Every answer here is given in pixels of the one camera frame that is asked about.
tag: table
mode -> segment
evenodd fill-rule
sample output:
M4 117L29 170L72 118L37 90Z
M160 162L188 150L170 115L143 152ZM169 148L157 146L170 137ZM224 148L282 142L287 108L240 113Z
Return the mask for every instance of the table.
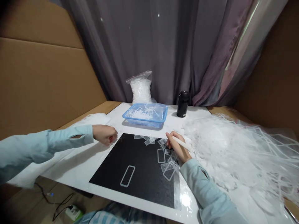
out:
M163 127L157 130L155 128L143 128L141 126L130 125L122 115L131 105L130 103L121 103L108 114L111 120L107 125L115 127L119 133L118 137L120 137L122 133L129 133L166 138L165 132L171 132L173 130L179 131L187 121L193 120L196 117L211 115L206 108L190 106L188 107L186 117L179 118L176 116L177 106L170 105L168 106L167 118ZM180 211L89 183L89 180L112 148L113 146L107 148L95 142L73 149L70 154L48 169L42 176L181 223L199 222L197 217L198 204L181 174L180 196L182 209Z

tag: black water bottle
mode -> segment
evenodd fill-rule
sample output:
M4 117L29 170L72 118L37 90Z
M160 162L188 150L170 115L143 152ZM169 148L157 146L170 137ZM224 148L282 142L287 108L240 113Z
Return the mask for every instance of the black water bottle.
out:
M178 117L186 117L190 93L187 91L181 91L178 95Z

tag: cardboard wall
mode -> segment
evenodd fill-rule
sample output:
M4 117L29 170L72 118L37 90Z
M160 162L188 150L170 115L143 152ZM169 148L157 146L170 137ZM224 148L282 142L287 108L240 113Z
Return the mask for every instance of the cardboard wall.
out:
M0 140L58 129L105 101L68 12L14 1L0 32Z
M270 31L235 109L254 123L290 128L299 139L299 1L289 0Z

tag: electrical cable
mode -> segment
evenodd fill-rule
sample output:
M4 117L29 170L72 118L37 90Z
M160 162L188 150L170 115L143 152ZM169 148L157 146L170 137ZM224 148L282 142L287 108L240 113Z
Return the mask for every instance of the electrical cable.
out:
M61 203L54 203L54 202L50 202L48 199L47 199L47 196L46 196L46 194L45 194L45 192L44 192L44 189L43 189L43 187L42 186L40 186L38 183L34 183L34 184L36 184L40 189L41 189L41 193L42 193L42 195L43 195L43 197L44 197L44 199L46 200L46 202L48 203L48 204L52 204L52 205L58 205L57 206L57 208L56 208L56 210L55 210L55 212L54 212L54 215L53 215L53 219L52 219L52 222L65 210L65 209L67 209L67 208L72 208L72 206L70 205L70 206L67 206L67 207L65 207L64 209L62 209L57 215L55 215L56 214L56 212L57 212L57 210L59 209L59 207L61 206L61 205L65 205L66 203L68 203L69 201L70 201L70 199L73 197L73 195L74 195L74 193L71 193L69 196L67 196Z
M47 199L47 196L46 196L46 194L45 194L45 192L44 192L44 189L43 189L43 187L42 186L40 186L38 183L34 183L34 184L36 184L40 189L41 189L41 193L42 193L42 195L43 195L43 197L44 197L44 199L46 200L46 202L48 203L48 204L53 204L53 205L64 205L64 204L66 204L66 203L68 203L69 202L69 200L72 198L72 196L74 195L74 193L71 193L69 196L71 196L70 197L70 199L67 201L67 202L65 202L65 203L54 203L54 202L50 202L48 199Z

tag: black cutting board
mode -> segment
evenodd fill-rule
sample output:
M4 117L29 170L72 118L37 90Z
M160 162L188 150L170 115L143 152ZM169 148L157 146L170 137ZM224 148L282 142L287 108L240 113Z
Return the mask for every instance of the black cutting board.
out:
M161 148L158 140L160 139L156 139L155 144L146 146L145 139L134 139L133 134L122 134L89 182L175 208L174 198L178 199L179 195L174 196L174 188L179 192L179 181L174 184L177 174L171 181L163 176L157 156L157 150ZM135 170L129 186L123 187L120 183L128 166L134 166Z

